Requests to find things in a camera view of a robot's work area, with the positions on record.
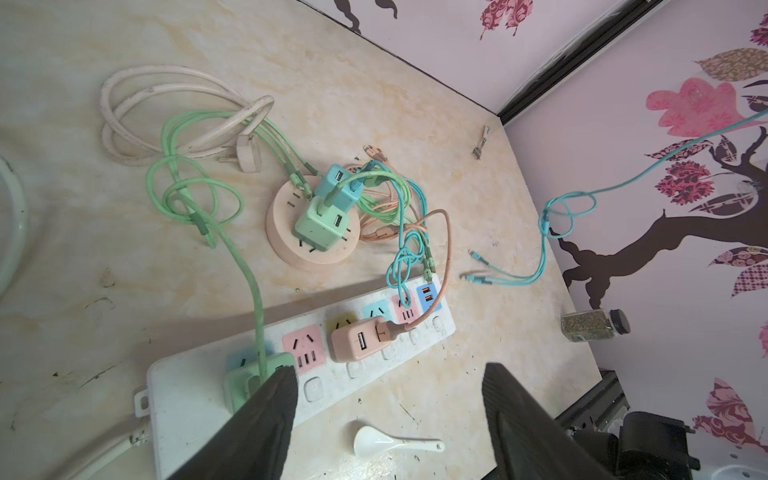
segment white ceramic spoon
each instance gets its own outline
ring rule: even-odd
[[[355,435],[355,455],[362,459],[373,458],[392,449],[426,450],[427,452],[443,453],[445,443],[440,440],[406,440],[394,439],[389,435],[364,426]]]

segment green usb charger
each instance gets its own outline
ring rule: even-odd
[[[293,227],[293,235],[312,245],[321,252],[327,252],[349,227],[349,215],[334,205],[326,207],[324,199],[314,197]]]

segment marble countertop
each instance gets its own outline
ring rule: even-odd
[[[294,0],[3,2],[0,154],[25,186],[31,235],[0,300],[0,476],[49,478],[103,435],[136,425],[132,395],[152,362],[252,327],[248,287],[227,250],[159,214],[146,167],[116,164],[100,145],[101,83],[143,64],[209,71],[245,98],[273,95],[270,119],[316,167],[381,147],[431,208],[452,215],[455,335],[300,425],[284,478],[481,478],[495,465],[480,393],[486,362],[506,365],[553,416],[600,379],[589,347],[559,331],[573,304],[553,260],[528,288],[458,279],[478,266],[470,248],[521,273],[538,264],[536,212],[493,114]],[[191,105],[217,104],[167,94],[126,122],[157,138],[164,119]],[[485,124],[492,132],[477,161]],[[285,181],[272,157],[258,174],[203,163],[246,199],[227,229],[260,281],[267,321],[384,285],[393,243],[361,244],[322,275],[277,257],[263,229]],[[232,205],[225,198],[223,210]],[[442,275],[439,218],[430,234]],[[449,453],[361,462],[351,451],[361,422],[441,438]],[[317,457],[302,456],[315,444]],[[154,478],[151,447],[94,478]]]

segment light blue charging cable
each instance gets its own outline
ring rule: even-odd
[[[384,165],[378,160],[371,160],[370,164],[375,165],[384,171],[388,171],[388,172],[392,171],[389,169],[389,167],[387,167],[386,165]],[[422,207],[422,213],[425,214],[427,212],[427,199],[426,199],[426,195],[424,195],[424,190],[422,190],[422,188],[416,182],[408,178],[406,178],[406,181],[411,186],[413,191],[416,193],[416,196],[419,197],[419,202]],[[405,236],[402,234],[402,231],[405,229],[405,226],[406,226],[406,208],[408,206],[403,204],[402,191],[400,190],[400,187],[398,187],[395,182],[391,182],[391,183],[395,188],[395,192],[397,192],[397,198],[398,198],[398,217],[400,220],[400,228],[398,232],[399,249],[397,251],[397,254],[395,255],[395,259],[392,261],[391,264],[389,264],[389,267],[387,267],[386,269],[386,284],[387,286],[389,286],[389,288],[397,289],[397,293],[400,297],[400,303],[406,309],[409,309],[411,308],[413,299],[411,298],[408,292],[408,289],[405,286],[405,282],[411,276],[412,267],[417,263],[422,262],[422,258],[424,257],[426,248],[425,248],[422,236],[419,235],[418,233],[414,231],[410,231]],[[429,237],[426,234],[424,236],[427,242],[429,242]],[[419,249],[418,252],[414,253],[408,247],[408,244],[410,241],[414,241],[416,243],[416,246]]]
[[[686,143],[685,145],[683,145],[682,147],[679,147],[678,149],[671,151],[669,154],[665,155],[655,164],[646,168],[645,170],[640,172],[638,175],[618,185],[614,185],[613,187],[601,188],[599,190],[593,190],[591,192],[570,192],[569,194],[565,194],[560,197],[555,197],[549,200],[545,204],[544,209],[541,211],[541,214],[538,216],[538,230],[541,233],[541,256],[539,257],[538,268],[532,275],[528,275],[528,276],[512,275],[511,273],[507,273],[504,270],[493,265],[492,263],[488,262],[485,258],[481,257],[479,253],[471,251],[470,255],[472,255],[472,258],[474,258],[480,263],[485,264],[488,268],[494,270],[497,273],[500,273],[501,275],[504,275],[505,277],[464,275],[462,276],[462,278],[468,282],[479,283],[481,285],[528,286],[528,285],[532,285],[533,283],[536,283],[536,281],[540,279],[541,276],[544,274],[545,267],[547,266],[547,243],[546,243],[547,239],[548,238],[560,239],[570,235],[571,232],[574,231],[574,225],[575,225],[574,219],[577,217],[583,217],[584,215],[591,214],[592,212],[594,212],[594,209],[598,207],[598,199],[596,198],[595,195],[602,194],[605,192],[610,192],[612,190],[618,190],[619,188],[622,188],[622,187],[626,187],[627,185],[640,180],[642,177],[645,177],[653,169],[657,168],[659,165],[662,165],[665,161],[669,160],[674,155],[685,150],[686,148],[692,145],[695,145],[701,141],[705,141],[707,138],[716,137],[717,135],[725,134],[729,131],[736,130],[737,128],[742,127],[750,123],[751,121],[755,121],[757,118],[760,118],[765,114],[768,114],[768,109],[763,110],[747,118],[746,120],[742,120],[738,123],[735,123],[730,127],[725,127],[721,130],[714,131],[711,134],[704,135],[703,137],[699,137],[696,140],[692,140]],[[582,197],[589,197],[590,200],[592,200],[592,206],[583,212],[577,212],[577,213],[572,212],[571,208],[568,206],[568,203],[566,203],[566,200],[570,200],[571,198],[582,198]],[[563,208],[565,208],[565,212],[555,210],[553,207],[557,204],[562,204]],[[562,235],[553,235],[549,233],[549,223],[550,223],[549,218],[551,214],[568,217],[568,219],[571,221],[571,227],[568,228],[567,232],[563,233]]]

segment black trim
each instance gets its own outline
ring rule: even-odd
[[[635,0],[632,3],[626,4],[619,12],[614,13],[603,25],[600,25],[581,41],[575,50],[558,60],[525,90],[515,95],[502,108],[502,111],[498,113],[502,124],[506,124],[523,112],[529,105],[565,79],[571,72],[597,54],[602,48],[605,48],[623,31],[654,10],[663,1]]]

